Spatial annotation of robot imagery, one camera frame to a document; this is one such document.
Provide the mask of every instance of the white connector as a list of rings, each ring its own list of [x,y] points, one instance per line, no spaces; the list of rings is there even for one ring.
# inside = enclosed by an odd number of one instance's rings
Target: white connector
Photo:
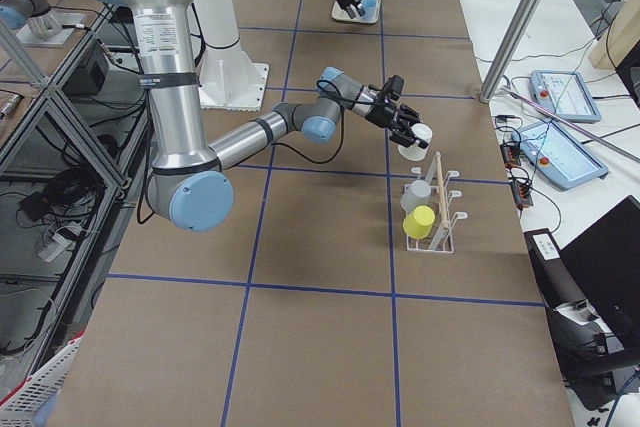
[[[70,235],[68,234],[72,234],[74,237],[77,237],[83,230],[84,229],[75,222],[70,222],[64,227],[60,227],[53,233],[51,242],[38,252],[38,257],[47,263],[53,262],[60,254],[62,254],[62,252],[65,251],[67,247],[75,242],[75,239],[68,239],[62,232],[67,233],[67,236],[69,237]]]

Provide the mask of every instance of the computer monitor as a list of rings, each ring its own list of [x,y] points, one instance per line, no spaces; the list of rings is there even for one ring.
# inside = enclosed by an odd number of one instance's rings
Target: computer monitor
[[[640,347],[640,203],[623,199],[560,258],[622,345]]]

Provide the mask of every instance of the gray rod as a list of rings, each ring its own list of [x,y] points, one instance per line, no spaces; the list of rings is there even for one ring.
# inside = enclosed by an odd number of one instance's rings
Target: gray rod
[[[562,117],[558,117],[556,114],[554,114],[553,112],[548,111],[547,109],[542,107],[540,104],[537,104],[537,103],[533,102],[532,100],[529,100],[526,97],[521,96],[520,94],[516,94],[515,92],[513,92],[513,91],[511,91],[509,89],[506,89],[504,87],[502,88],[502,92],[505,92],[505,93],[509,94],[514,99],[521,100],[525,104],[530,105],[531,107],[536,109],[541,114],[546,115],[547,117],[551,117],[554,120],[557,120],[561,124],[566,125],[567,127],[575,130],[576,132],[580,132],[582,135],[584,135],[585,137],[590,138],[594,142],[598,142],[599,144],[604,145],[606,148],[611,149],[614,152],[626,157],[627,159],[631,159],[634,162],[637,162],[637,163],[640,164],[640,158],[639,157],[636,157],[632,153],[621,149],[617,145],[613,145],[611,142],[607,142],[606,140],[601,139],[597,135],[594,135],[591,132],[589,132],[588,130],[584,130],[582,127],[577,126],[573,122],[569,122],[568,120],[563,119]]]
[[[40,66],[22,47],[18,38],[9,30],[3,20],[0,19],[0,46],[9,54],[9,57],[18,64],[29,80],[41,87],[45,87],[47,76]]]
[[[509,28],[507,29],[504,39],[502,39],[502,43],[482,84],[482,90],[479,96],[480,102],[489,102],[489,99],[491,99],[495,93],[498,83],[504,71],[507,69],[507,65],[511,62],[513,53],[518,47],[520,39],[527,25],[529,25],[529,21],[539,2],[540,0],[520,0],[516,13],[511,19]]]

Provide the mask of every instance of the cup rack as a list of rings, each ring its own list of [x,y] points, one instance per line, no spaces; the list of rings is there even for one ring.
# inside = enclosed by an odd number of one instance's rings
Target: cup rack
[[[437,229],[435,233],[429,234],[429,236],[422,240],[412,239],[405,235],[407,250],[410,252],[429,252],[437,254],[453,254],[455,252],[453,245],[453,228],[459,220],[464,220],[469,217],[466,212],[454,212],[451,215],[451,202],[453,199],[462,197],[462,192],[459,190],[448,190],[449,181],[460,177],[460,172],[457,170],[449,170],[446,174],[443,174],[442,170],[442,154],[436,152],[427,170],[427,174],[424,177],[422,175],[422,169],[420,167],[413,167],[411,173],[416,174],[416,178],[426,181],[431,187],[431,196],[429,206],[434,209],[436,213]]]

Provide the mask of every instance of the white table surface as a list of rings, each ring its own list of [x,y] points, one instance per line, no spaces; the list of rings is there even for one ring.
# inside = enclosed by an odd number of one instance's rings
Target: white table surface
[[[469,35],[478,58],[480,75],[484,78],[490,63],[479,59],[492,60],[504,37],[511,18],[520,0],[460,0],[467,21]],[[573,0],[542,0],[526,29],[518,46],[514,59],[527,55],[561,55],[578,49],[593,39],[589,26],[582,18]],[[595,69],[588,59],[589,51],[595,41],[587,47],[563,57],[538,57],[523,61],[512,61],[505,74],[509,78],[530,76],[532,70],[576,70],[585,81],[605,77],[612,70]],[[525,97],[532,98],[528,79],[516,79],[514,84]],[[594,97],[615,94],[627,94],[617,75],[594,83],[588,83]],[[596,135],[603,135],[622,127],[640,122],[640,111],[633,100],[610,99],[596,101],[602,120],[595,124],[580,124]],[[517,101],[495,96],[490,102],[491,112],[513,114],[523,117],[524,123],[535,122],[533,117],[523,115],[522,106]],[[532,108],[524,112],[534,115]],[[517,122],[509,125],[518,126]],[[579,140],[585,140],[575,131],[571,131]],[[607,140],[636,156],[640,156],[640,128],[608,137]],[[610,170],[604,179],[595,179],[586,184],[562,192],[540,174],[536,174],[533,186],[547,194],[562,211],[562,224],[554,237],[560,247],[564,247],[587,227],[608,212],[627,195],[640,199],[640,164],[634,163],[609,149],[591,142],[587,145]],[[521,218],[523,231],[547,227],[553,229],[558,222],[558,213],[544,197],[533,193],[534,207],[525,209]]]

